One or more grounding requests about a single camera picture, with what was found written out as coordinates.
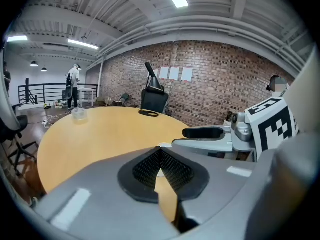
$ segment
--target chair armrest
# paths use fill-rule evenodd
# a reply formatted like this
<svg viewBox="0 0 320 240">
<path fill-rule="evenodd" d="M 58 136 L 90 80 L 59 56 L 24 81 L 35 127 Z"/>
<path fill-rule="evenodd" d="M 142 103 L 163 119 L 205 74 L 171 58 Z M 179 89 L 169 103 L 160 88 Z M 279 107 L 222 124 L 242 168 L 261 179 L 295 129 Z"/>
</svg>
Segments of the chair armrest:
<svg viewBox="0 0 320 240">
<path fill-rule="evenodd" d="M 13 106 L 12 106 L 12 109 L 13 109 L 13 111 L 14 111 L 14 114 L 16 114 L 16 112 L 17 112 L 17 107 L 21 107 L 21 105 L 22 105 L 22 104 L 17 104 L 17 105 L 13 105 Z"/>
</svg>

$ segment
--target black mesh pad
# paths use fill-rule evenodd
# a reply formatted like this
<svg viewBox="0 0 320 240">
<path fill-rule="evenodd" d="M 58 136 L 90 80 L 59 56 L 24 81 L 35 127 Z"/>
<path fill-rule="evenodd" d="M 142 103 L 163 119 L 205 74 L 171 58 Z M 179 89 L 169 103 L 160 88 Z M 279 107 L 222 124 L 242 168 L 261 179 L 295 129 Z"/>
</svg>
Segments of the black mesh pad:
<svg viewBox="0 0 320 240">
<path fill-rule="evenodd" d="M 167 148 L 156 147 L 126 163 L 118 173 L 118 182 L 132 198 L 158 203 L 156 178 L 162 169 L 179 201 L 197 198 L 209 182 L 208 171 Z"/>
</svg>

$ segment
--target red brick wall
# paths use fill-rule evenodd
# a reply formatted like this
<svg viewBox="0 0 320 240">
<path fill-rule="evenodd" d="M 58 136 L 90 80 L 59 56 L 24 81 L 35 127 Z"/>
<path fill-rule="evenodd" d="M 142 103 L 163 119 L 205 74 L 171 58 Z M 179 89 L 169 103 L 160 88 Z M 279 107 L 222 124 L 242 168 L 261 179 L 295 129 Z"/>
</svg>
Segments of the red brick wall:
<svg viewBox="0 0 320 240">
<path fill-rule="evenodd" d="M 153 69 L 192 67 L 191 82 L 160 80 L 169 94 L 167 108 L 172 116 L 189 126 L 223 124 L 228 111 L 244 111 L 271 96 L 266 90 L 273 75 L 284 77 L 291 85 L 293 77 L 269 60 L 232 45 L 179 41 L 139 48 L 105 62 L 101 91 L 105 98 L 120 99 L 128 93 L 128 105 L 141 104 L 148 72 Z"/>
<path fill-rule="evenodd" d="M 85 83 L 89 85 L 97 85 L 99 81 L 101 63 L 91 68 L 85 74 Z"/>
</svg>

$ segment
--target oval table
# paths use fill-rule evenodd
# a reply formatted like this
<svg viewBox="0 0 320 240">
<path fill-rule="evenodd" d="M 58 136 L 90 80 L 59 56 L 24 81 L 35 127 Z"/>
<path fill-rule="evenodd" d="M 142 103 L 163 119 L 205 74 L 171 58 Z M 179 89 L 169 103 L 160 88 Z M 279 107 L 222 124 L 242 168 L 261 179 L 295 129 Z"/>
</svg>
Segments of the oval table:
<svg viewBox="0 0 320 240">
<path fill-rule="evenodd" d="M 37 166 L 47 193 L 94 162 L 184 138 L 182 131 L 188 127 L 170 116 L 149 117 L 130 107 L 91 108 L 87 116 L 86 123 L 77 124 L 68 115 L 44 135 Z M 173 221 L 177 196 L 166 178 L 157 177 L 155 191 L 165 216 Z"/>
</svg>

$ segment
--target white wall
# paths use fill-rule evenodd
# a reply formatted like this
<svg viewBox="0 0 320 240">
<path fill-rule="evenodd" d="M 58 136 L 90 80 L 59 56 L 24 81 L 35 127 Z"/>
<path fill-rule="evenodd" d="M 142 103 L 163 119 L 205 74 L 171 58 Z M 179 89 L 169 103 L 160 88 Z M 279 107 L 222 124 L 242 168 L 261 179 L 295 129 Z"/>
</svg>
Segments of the white wall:
<svg viewBox="0 0 320 240">
<path fill-rule="evenodd" d="M 31 67 L 29 61 L 10 50 L 5 52 L 4 60 L 7 62 L 7 69 L 11 74 L 9 95 L 12 105 L 19 103 L 18 86 L 24 86 L 26 84 L 26 78 L 29 78 L 30 85 L 65 83 L 67 78 L 65 74 L 67 74 L 74 65 L 74 62 L 71 60 L 69 62 L 56 58 L 56 60 L 46 61 L 37 59 L 39 66 Z M 48 71 L 41 72 L 43 67 L 46 67 Z M 80 71 L 80 84 L 84 84 L 86 82 L 86 72 L 87 71 L 85 69 Z"/>
</svg>

